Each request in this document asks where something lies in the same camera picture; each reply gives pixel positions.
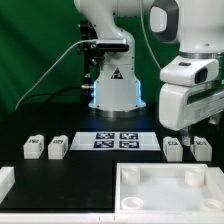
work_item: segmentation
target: warning label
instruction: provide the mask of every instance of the warning label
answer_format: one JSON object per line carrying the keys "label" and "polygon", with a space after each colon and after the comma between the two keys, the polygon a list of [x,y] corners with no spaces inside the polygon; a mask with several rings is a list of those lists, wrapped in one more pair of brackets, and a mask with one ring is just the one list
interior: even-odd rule
{"label": "warning label", "polygon": [[123,79],[120,70],[117,68],[112,75],[111,79]]}

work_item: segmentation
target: white plastic block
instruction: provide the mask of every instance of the white plastic block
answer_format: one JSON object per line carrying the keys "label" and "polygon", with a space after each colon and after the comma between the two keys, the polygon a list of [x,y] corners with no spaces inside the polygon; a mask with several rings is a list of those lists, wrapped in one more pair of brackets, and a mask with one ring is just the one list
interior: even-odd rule
{"label": "white plastic block", "polygon": [[143,200],[136,197],[127,197],[121,201],[121,208],[123,210],[138,210],[142,209],[143,205]]}
{"label": "white plastic block", "polygon": [[177,138],[164,138],[163,152],[169,162],[180,162],[183,159],[183,147]]}
{"label": "white plastic block", "polygon": [[205,138],[194,137],[194,145],[191,145],[191,152],[196,161],[211,161],[212,147]]}
{"label": "white plastic block", "polygon": [[39,159],[44,150],[44,137],[42,135],[30,136],[23,146],[24,159]]}
{"label": "white plastic block", "polygon": [[0,170],[0,204],[15,183],[13,167],[2,167]]}
{"label": "white plastic block", "polygon": [[65,135],[54,137],[48,146],[49,159],[63,159],[68,151],[68,137]]}

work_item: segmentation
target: small white object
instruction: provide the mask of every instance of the small white object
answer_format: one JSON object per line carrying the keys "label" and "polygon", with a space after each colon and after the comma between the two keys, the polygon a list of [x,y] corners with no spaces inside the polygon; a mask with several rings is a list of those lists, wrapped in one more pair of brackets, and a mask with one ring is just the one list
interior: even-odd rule
{"label": "small white object", "polygon": [[23,149],[24,159],[39,159],[44,150],[44,136],[30,136]]}
{"label": "small white object", "polygon": [[123,168],[122,169],[122,183],[126,185],[137,185],[140,183],[140,169],[137,167]]}
{"label": "small white object", "polygon": [[179,162],[183,160],[183,147],[177,138],[164,138],[163,152],[169,162]]}
{"label": "small white object", "polygon": [[121,208],[124,210],[137,210],[143,207],[143,201],[136,197],[127,197],[121,201]]}
{"label": "small white object", "polygon": [[48,146],[49,159],[63,159],[68,151],[68,137],[65,135],[54,137]]}
{"label": "small white object", "polygon": [[190,168],[185,171],[185,183],[191,187],[200,187],[205,183],[205,171],[202,168]]}
{"label": "small white object", "polygon": [[0,204],[15,183],[13,167],[2,167],[0,170]]}
{"label": "small white object", "polygon": [[213,198],[205,198],[200,203],[200,211],[202,212],[223,212],[224,204]]}
{"label": "small white object", "polygon": [[212,160],[212,147],[205,138],[194,137],[194,145],[191,146],[197,161],[211,161]]}

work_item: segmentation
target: white cube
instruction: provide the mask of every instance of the white cube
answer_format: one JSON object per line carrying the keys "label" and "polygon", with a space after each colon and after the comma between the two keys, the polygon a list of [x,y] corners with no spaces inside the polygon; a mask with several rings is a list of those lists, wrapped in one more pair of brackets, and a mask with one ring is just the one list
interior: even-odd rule
{"label": "white cube", "polygon": [[39,159],[44,150],[44,136],[30,136],[23,146],[25,159]]}
{"label": "white cube", "polygon": [[191,145],[191,152],[196,161],[211,161],[212,147],[205,138],[194,137],[194,145]]}
{"label": "white cube", "polygon": [[48,159],[63,159],[68,151],[68,137],[65,135],[54,137],[48,145]]}
{"label": "white cube", "polygon": [[177,138],[164,138],[163,152],[168,162],[180,162],[183,160],[183,147]]}

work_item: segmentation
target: power cord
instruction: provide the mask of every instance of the power cord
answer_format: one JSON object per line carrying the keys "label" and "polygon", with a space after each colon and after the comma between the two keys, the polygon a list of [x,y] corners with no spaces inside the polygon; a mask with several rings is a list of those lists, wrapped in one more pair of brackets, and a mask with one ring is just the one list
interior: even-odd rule
{"label": "power cord", "polygon": [[152,51],[152,48],[149,44],[149,41],[148,41],[148,38],[147,38],[147,35],[146,35],[146,31],[145,31],[145,25],[144,25],[144,19],[143,19],[143,6],[142,6],[142,0],[139,0],[139,6],[140,6],[140,15],[141,15],[141,25],[142,25],[142,31],[143,31],[143,35],[144,35],[144,38],[145,38],[145,42],[146,42],[146,45],[149,49],[149,53],[151,54],[152,56],[152,59],[153,61],[155,62],[156,66],[158,67],[159,70],[161,70],[161,66],[159,65],[153,51]]}
{"label": "power cord", "polygon": [[58,96],[80,96],[80,94],[63,94],[65,92],[68,92],[70,90],[76,90],[76,89],[81,89],[80,87],[66,87],[64,89],[61,89],[55,93],[40,93],[40,94],[35,94],[35,95],[31,95],[31,96],[28,96],[26,98],[24,98],[20,104],[18,105],[18,108],[20,108],[22,106],[22,104],[32,98],[35,98],[35,97],[41,97],[41,96],[49,96],[48,99],[45,101],[46,103],[49,103],[50,101],[52,101],[55,97],[58,97]]}
{"label": "power cord", "polygon": [[20,98],[20,100],[18,101],[18,103],[16,104],[15,110],[18,109],[21,101],[30,93],[32,92],[39,84],[40,82],[52,71],[52,69],[77,45],[82,44],[82,43],[91,43],[91,42],[95,42],[96,39],[93,40],[83,40],[83,41],[79,41],[75,44],[73,44],[71,47],[69,47],[64,54],[62,54],[62,56],[43,74],[43,76]]}

